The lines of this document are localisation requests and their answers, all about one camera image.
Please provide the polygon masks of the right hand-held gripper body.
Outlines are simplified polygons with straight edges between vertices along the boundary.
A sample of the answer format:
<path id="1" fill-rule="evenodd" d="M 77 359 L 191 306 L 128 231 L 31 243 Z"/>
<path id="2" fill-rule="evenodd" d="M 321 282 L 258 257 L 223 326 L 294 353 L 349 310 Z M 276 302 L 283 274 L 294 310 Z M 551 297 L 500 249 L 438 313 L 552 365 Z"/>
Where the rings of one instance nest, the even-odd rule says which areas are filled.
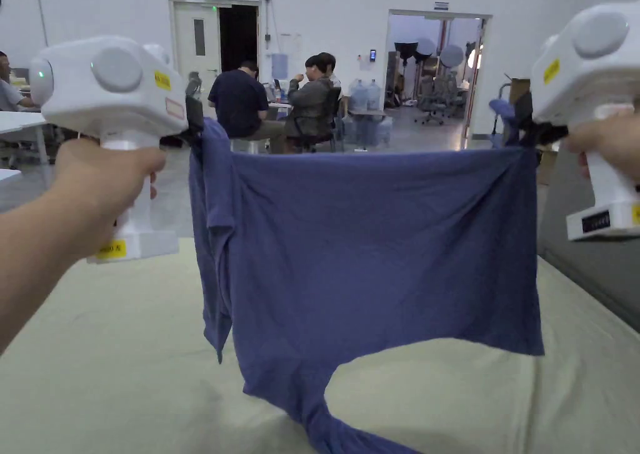
<path id="1" fill-rule="evenodd" d="M 605 119 L 639 98 L 639 3 L 579 12 L 543 45 L 530 88 L 514 105 L 514 126 L 566 126 Z M 586 155 L 594 205 L 566 217 L 570 241 L 639 235 L 639 186 L 595 152 Z"/>

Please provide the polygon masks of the person's left hand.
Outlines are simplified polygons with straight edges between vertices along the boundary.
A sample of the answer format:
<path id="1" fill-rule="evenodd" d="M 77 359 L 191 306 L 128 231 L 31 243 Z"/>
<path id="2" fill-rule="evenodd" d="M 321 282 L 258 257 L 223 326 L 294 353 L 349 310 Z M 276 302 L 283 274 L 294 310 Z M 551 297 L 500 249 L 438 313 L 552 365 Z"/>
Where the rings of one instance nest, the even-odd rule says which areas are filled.
<path id="1" fill-rule="evenodd" d="M 85 138 L 60 146 L 50 193 L 61 202 L 62 230 L 78 259 L 95 255 L 107 243 L 116 219 L 139 194 L 154 197 L 154 189 L 145 183 L 165 164 L 166 155 L 159 148 L 109 150 Z"/>

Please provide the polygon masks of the person's right hand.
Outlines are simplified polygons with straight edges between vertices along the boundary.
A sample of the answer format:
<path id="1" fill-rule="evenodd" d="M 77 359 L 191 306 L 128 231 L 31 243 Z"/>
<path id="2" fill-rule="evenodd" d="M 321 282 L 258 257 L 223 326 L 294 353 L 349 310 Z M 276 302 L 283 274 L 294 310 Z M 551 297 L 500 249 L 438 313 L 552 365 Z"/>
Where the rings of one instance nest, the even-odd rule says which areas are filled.
<path id="1" fill-rule="evenodd" d="M 586 155 L 595 152 L 634 183 L 639 183 L 638 112 L 626 109 L 606 119 L 582 124 L 569 131 L 564 145 L 578 155 L 583 177 L 590 178 Z"/>

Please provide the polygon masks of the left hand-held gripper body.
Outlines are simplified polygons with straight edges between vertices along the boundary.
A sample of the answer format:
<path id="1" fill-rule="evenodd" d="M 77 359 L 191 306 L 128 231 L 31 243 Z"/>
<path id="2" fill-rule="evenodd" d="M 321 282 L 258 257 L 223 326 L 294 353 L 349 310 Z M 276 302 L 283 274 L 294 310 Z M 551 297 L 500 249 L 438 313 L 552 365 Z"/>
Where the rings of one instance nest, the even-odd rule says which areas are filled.
<path id="1" fill-rule="evenodd" d="M 51 46 L 31 66 L 31 95 L 46 122 L 109 150 L 159 148 L 164 137 L 202 131 L 201 103 L 157 44 L 102 36 Z M 139 194 L 118 216 L 112 237 L 88 261 L 171 255 L 177 235 L 152 222 L 152 198 Z"/>

